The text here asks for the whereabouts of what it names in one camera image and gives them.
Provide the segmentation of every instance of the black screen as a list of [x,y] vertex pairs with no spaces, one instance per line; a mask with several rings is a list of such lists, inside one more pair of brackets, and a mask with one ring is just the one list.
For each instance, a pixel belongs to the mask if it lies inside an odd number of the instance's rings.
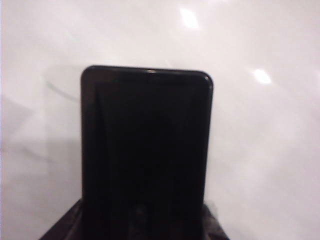
[[208,76],[91,67],[81,94],[86,239],[202,239]]

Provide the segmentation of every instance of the white background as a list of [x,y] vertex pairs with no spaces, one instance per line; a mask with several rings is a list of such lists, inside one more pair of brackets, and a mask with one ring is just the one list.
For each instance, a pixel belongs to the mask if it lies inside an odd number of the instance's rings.
[[318,0],[1,8],[1,239],[38,239],[81,197],[80,74],[92,64],[211,75],[205,199],[226,233],[320,238]]

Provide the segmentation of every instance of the dark cloth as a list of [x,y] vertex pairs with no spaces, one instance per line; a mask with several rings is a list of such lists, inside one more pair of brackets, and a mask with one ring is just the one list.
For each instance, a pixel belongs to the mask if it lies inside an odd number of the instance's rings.
[[[218,220],[204,204],[202,222],[205,240],[229,240]],[[82,200],[78,200],[39,240],[82,240]]]

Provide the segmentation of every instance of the white wall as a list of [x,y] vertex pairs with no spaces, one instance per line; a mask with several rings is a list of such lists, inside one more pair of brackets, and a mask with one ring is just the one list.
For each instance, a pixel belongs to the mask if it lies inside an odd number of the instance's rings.
[[318,0],[1,7],[1,239],[38,239],[81,197],[79,79],[92,64],[210,74],[205,199],[222,226],[232,240],[319,239]]

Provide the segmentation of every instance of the smartphone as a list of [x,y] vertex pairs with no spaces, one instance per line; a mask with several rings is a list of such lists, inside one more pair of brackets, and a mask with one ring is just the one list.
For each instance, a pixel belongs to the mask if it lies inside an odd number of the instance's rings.
[[201,71],[84,70],[85,240],[203,239],[212,95]]

